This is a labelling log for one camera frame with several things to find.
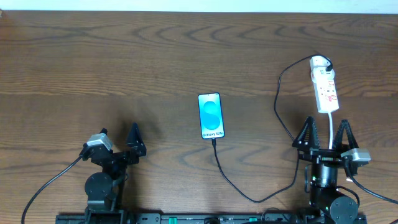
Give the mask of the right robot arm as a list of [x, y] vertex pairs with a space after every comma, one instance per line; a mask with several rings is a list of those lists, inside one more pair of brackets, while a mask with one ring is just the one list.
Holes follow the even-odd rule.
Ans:
[[307, 117], [303, 128], [292, 146], [298, 149], [298, 158], [311, 165], [311, 176], [305, 178], [306, 192], [310, 194], [310, 206], [320, 213], [320, 223], [360, 223], [358, 194], [348, 190], [356, 198], [340, 192], [337, 183], [338, 170], [344, 168], [342, 153], [357, 149], [348, 120], [341, 121], [331, 149], [322, 149], [315, 119]]

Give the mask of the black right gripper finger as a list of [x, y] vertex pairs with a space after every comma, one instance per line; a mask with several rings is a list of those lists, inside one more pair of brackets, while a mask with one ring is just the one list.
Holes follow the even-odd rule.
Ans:
[[317, 126], [312, 116], [306, 118], [303, 128], [293, 141], [292, 146], [301, 151], [319, 150], [320, 142]]
[[[348, 141], [347, 144], [343, 142], [344, 136], [346, 136], [346, 140]], [[332, 149], [351, 150], [358, 147], [358, 143], [355, 140], [349, 121], [347, 119], [343, 119], [334, 137]]]

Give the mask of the blue Samsung Galaxy smartphone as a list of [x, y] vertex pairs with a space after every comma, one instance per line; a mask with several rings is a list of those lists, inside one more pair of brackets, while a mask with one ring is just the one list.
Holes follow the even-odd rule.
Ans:
[[198, 95], [201, 137], [216, 139], [225, 136], [221, 97], [219, 93]]

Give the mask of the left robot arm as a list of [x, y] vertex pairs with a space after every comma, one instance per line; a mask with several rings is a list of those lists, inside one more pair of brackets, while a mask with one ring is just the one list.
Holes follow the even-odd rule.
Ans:
[[122, 207], [127, 167], [139, 163], [147, 149], [137, 123], [133, 123], [126, 139], [129, 148], [113, 152], [107, 129], [92, 135], [80, 152], [82, 160], [88, 159], [102, 168], [91, 175], [85, 183], [88, 196], [85, 223], [133, 223], [134, 216]]

